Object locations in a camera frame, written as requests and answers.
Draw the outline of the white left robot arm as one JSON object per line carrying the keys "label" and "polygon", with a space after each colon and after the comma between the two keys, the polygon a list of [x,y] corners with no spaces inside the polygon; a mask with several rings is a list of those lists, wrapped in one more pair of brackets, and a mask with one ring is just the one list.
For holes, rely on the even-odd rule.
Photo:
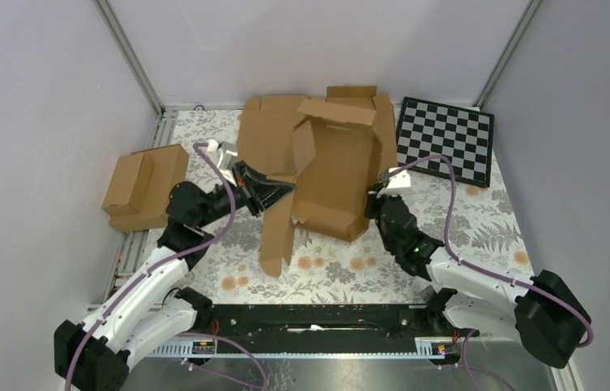
{"label": "white left robot arm", "polygon": [[242,161],[220,181],[212,191],[189,181],[176,184],[169,193],[169,222],[151,256],[95,312],[57,327],[55,372],[67,390],[118,390],[131,370],[167,340],[211,327],[212,302],[189,288],[176,292],[163,309],[150,310],[228,231],[212,235],[205,226],[223,217],[233,220],[243,207],[259,216],[295,190],[293,183],[269,179]]}

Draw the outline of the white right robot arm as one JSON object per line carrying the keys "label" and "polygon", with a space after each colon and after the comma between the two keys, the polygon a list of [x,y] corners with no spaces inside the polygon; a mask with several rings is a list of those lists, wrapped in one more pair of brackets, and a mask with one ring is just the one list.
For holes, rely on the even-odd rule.
{"label": "white right robot arm", "polygon": [[426,314],[434,334],[497,332],[559,369],[591,342],[591,317],[558,274],[506,275],[460,259],[446,240],[422,232],[402,197],[380,184],[367,192],[365,214],[403,271],[439,286]]}

